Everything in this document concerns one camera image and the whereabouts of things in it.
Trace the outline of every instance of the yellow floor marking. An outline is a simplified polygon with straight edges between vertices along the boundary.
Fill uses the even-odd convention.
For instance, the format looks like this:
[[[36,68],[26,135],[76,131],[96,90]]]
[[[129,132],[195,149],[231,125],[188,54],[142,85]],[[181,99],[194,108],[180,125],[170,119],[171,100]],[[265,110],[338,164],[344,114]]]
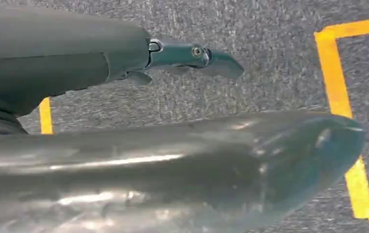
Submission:
[[[39,114],[42,134],[52,134],[53,124],[51,122],[50,99],[48,97],[40,103]]]
[[[369,34],[369,20],[332,25],[315,33],[326,94],[333,114],[353,117],[336,39],[363,34]],[[346,173],[345,179],[354,217],[369,219],[369,181],[362,157]]]

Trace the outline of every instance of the robotic arm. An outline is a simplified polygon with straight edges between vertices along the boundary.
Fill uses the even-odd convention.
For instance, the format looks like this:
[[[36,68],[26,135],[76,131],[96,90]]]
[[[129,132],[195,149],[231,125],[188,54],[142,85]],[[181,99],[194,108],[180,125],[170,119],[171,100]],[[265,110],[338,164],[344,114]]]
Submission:
[[[16,120],[69,90],[147,84],[152,68],[243,73],[129,23],[0,8],[0,233],[242,233],[330,187],[363,148],[357,122],[315,112],[54,135]]]

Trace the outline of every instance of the screw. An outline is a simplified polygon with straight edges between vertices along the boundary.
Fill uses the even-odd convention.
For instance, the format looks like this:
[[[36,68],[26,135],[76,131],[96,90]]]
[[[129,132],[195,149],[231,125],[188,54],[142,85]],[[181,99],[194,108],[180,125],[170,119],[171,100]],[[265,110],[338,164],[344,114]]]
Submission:
[[[193,48],[192,48],[192,55],[193,55],[194,57],[200,57],[200,56],[201,56],[201,54],[202,54],[202,50],[201,50],[201,48],[200,48],[200,47],[193,47]]]
[[[150,43],[149,44],[149,51],[156,52],[160,50],[160,46],[157,43]]]

